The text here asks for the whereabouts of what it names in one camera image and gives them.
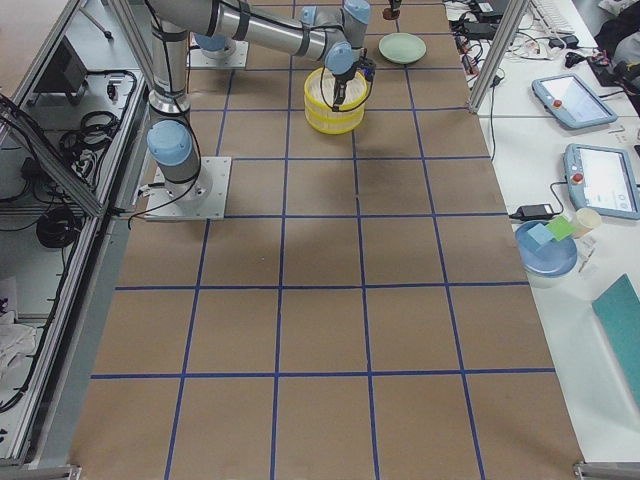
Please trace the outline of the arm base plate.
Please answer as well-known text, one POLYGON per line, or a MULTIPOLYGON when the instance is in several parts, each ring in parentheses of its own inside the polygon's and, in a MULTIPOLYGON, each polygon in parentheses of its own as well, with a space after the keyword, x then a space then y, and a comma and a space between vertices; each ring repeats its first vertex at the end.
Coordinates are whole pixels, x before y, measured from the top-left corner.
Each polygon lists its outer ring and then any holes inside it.
POLYGON ((191 41, 187 55, 187 66, 194 70, 231 70, 244 69, 247 64, 249 44, 245 41, 226 45, 221 50, 202 50, 191 41))
POLYGON ((161 186, 149 191, 143 218, 149 221, 223 219, 231 167, 230 157, 203 157, 194 186, 190 183, 166 183, 161 168, 157 167, 154 182, 161 183, 161 186))

